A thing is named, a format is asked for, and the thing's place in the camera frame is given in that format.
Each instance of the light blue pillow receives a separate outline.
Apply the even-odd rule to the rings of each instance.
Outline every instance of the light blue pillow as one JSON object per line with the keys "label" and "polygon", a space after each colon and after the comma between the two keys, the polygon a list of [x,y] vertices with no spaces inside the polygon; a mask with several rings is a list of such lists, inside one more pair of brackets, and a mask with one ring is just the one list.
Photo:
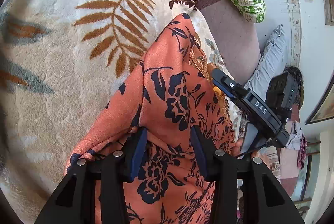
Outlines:
{"label": "light blue pillow", "polygon": [[265,101],[270,80],[284,71],[287,57],[288,41],[283,24],[280,24],[269,36],[259,64],[244,87],[250,88]]}

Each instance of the picture frame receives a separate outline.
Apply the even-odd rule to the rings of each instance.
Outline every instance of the picture frame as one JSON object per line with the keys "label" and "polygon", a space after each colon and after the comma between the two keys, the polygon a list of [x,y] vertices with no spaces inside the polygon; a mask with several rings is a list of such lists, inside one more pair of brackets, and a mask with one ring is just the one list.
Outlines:
{"label": "picture frame", "polygon": [[324,0],[325,24],[334,26],[334,0]]}
{"label": "picture frame", "polygon": [[334,76],[332,76],[325,94],[305,124],[317,123],[332,118],[334,118]]}

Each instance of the silver screw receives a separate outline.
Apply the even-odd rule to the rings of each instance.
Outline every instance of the silver screw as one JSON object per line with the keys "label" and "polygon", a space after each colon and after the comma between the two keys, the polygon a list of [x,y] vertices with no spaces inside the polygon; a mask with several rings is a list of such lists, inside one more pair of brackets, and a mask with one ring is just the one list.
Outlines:
{"label": "silver screw", "polygon": [[253,162],[256,163],[257,165],[259,165],[259,164],[262,163],[262,159],[259,158],[259,157],[254,157],[254,158],[253,158]]}
{"label": "silver screw", "polygon": [[122,156],[123,155],[123,152],[122,151],[114,151],[113,152],[113,156],[115,156],[115,157],[120,157],[120,156]]}
{"label": "silver screw", "polygon": [[84,164],[86,163],[86,160],[85,159],[79,159],[78,161],[76,161],[76,164],[78,165],[78,166],[83,166]]}
{"label": "silver screw", "polygon": [[216,150],[216,155],[217,156],[224,156],[225,152],[223,150],[221,150],[221,149],[218,149],[218,150]]}

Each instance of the leaf pattern blanket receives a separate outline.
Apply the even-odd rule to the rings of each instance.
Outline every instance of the leaf pattern blanket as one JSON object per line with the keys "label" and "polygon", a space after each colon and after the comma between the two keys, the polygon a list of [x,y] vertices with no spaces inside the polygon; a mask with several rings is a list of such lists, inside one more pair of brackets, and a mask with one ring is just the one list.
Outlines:
{"label": "leaf pattern blanket", "polygon": [[[219,102],[210,72],[203,74],[199,61],[207,68],[190,16],[180,14],[158,35],[67,161],[66,171],[79,158],[99,161],[121,149],[127,133],[146,127],[148,143],[138,177],[123,183],[132,224],[209,220],[214,183],[205,182],[199,174],[190,128],[199,125],[205,138],[228,153],[235,131],[226,101]],[[96,184],[98,224],[102,188],[100,182]]]}
{"label": "leaf pattern blanket", "polygon": [[[196,3],[4,1],[0,7],[0,187],[23,223],[34,222],[61,181],[75,145],[177,15],[190,16],[207,62],[228,73]],[[229,102],[236,136],[238,111]]]}

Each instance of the orange floral cloth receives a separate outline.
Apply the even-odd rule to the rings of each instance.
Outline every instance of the orange floral cloth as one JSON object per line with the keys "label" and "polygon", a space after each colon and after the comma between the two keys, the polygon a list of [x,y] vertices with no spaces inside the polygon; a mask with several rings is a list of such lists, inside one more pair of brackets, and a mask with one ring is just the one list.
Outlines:
{"label": "orange floral cloth", "polygon": [[[129,133],[147,128],[138,177],[124,183],[131,224],[208,222],[214,183],[199,174],[190,127],[199,125],[206,138],[229,153],[235,132],[226,106],[218,103],[203,74],[208,75],[206,57],[196,36],[189,15],[174,18],[68,159],[66,170],[79,158],[101,159],[120,149]],[[97,184],[96,223],[101,222],[99,191]]]}

